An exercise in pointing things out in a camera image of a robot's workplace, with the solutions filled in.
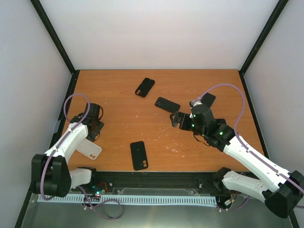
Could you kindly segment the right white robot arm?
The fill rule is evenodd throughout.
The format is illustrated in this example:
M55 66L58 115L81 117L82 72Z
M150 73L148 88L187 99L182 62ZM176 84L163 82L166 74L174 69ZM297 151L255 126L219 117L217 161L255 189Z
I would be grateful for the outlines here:
M223 168L220 181L228 190L249 195L265 203L275 215L287 218L304 196L304 176L290 172L270 161L250 146L224 119L216 119L211 109L197 102L190 114L175 112L170 115L173 127L191 131L206 143L223 152L250 170L251 178Z

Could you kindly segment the white phone case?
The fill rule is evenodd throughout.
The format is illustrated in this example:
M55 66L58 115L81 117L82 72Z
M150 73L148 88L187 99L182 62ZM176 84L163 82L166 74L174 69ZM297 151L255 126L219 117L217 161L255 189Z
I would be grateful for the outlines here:
M76 147L76 150L91 160L95 160L101 153L102 148L88 139L84 139Z

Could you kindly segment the black phone case top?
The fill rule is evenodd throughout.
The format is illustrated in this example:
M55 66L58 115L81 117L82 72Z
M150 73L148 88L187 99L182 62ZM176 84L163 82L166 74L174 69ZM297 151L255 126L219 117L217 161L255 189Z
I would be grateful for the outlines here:
M143 98L146 97L154 84L155 81L153 79L145 78L135 90L135 94Z

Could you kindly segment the black smartphone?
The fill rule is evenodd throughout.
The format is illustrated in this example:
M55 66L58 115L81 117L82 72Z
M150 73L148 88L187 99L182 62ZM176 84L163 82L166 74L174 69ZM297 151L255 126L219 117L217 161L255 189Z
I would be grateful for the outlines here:
M217 120L217 124L227 124L225 119L216 119Z
M205 104L207 107L211 107L212 104L214 103L216 99L216 96L215 95L212 95L210 93L206 93L202 98L201 98L201 103L202 104Z

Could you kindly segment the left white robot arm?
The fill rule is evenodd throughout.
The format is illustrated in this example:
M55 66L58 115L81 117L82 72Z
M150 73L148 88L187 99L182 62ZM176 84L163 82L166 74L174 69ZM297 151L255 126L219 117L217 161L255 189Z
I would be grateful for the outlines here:
M65 197L71 189L83 186L88 191L98 188L96 169L68 168L68 162L75 151L91 160L98 157L102 148L94 142L104 126L101 122L103 108L94 103L87 104L85 111L74 116L66 132L44 154L36 154L31 161L31 189L44 200Z

